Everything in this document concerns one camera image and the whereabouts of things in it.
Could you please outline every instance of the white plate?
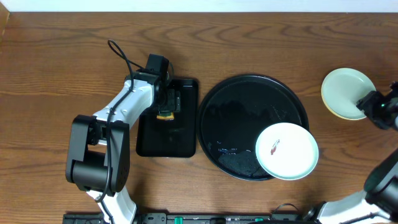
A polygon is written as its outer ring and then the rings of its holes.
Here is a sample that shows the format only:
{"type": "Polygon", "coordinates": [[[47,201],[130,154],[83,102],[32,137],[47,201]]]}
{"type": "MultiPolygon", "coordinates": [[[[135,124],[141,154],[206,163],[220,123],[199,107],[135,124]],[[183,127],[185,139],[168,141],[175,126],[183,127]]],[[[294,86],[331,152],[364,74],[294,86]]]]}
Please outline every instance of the white plate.
{"type": "Polygon", "coordinates": [[[261,167],[282,180],[305,177],[318,162],[318,145],[303,127],[291,123],[273,124],[263,130],[256,142],[261,167]]]}
{"type": "Polygon", "coordinates": [[[339,68],[323,80],[321,96],[326,107],[344,119],[363,119],[365,114],[356,107],[356,102],[374,91],[372,81],[352,68],[339,68]]]}

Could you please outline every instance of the red mark on plate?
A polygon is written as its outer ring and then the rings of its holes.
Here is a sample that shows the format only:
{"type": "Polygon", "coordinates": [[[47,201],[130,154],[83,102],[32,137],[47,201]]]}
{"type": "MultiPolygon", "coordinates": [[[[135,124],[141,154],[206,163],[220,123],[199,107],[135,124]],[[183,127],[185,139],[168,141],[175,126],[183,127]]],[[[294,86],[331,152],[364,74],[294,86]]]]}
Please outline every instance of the red mark on plate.
{"type": "Polygon", "coordinates": [[[276,151],[276,147],[278,146],[279,143],[280,143],[279,139],[274,143],[274,146],[271,149],[271,155],[274,155],[274,152],[276,151]]]}

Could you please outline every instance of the black plate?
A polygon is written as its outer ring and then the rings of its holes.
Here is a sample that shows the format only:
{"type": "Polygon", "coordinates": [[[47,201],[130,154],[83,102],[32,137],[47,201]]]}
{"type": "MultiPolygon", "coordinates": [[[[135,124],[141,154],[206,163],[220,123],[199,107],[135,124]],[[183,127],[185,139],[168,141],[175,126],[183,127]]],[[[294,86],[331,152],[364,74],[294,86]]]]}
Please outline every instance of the black plate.
{"type": "Polygon", "coordinates": [[[195,80],[172,80],[169,87],[181,93],[181,111],[174,120],[156,119],[157,113],[139,117],[136,151],[149,157],[191,157],[196,149],[198,83],[195,80]]]}
{"type": "Polygon", "coordinates": [[[215,86],[200,105],[197,133],[215,166],[244,180],[273,178],[256,158],[261,132],[276,123],[294,123],[309,130],[300,100],[283,83],[260,75],[241,75],[215,86]]]}

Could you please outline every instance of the green button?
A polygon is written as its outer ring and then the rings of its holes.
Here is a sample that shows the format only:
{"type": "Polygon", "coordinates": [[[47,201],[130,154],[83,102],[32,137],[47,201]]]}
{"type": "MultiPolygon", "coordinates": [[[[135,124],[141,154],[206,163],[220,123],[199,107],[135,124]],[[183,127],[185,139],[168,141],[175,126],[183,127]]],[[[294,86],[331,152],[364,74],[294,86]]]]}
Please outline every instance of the green button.
{"type": "Polygon", "coordinates": [[[174,218],[174,224],[182,224],[182,217],[175,217],[174,218]]]}

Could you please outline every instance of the white wall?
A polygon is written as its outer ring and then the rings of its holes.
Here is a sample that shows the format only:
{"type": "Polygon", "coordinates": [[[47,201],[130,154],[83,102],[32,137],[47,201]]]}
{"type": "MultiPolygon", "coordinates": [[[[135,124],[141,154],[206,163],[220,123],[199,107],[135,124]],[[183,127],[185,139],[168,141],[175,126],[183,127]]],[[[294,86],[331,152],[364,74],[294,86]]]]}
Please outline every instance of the white wall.
{"type": "Polygon", "coordinates": [[[398,12],[398,0],[0,0],[11,12],[398,12]]]}

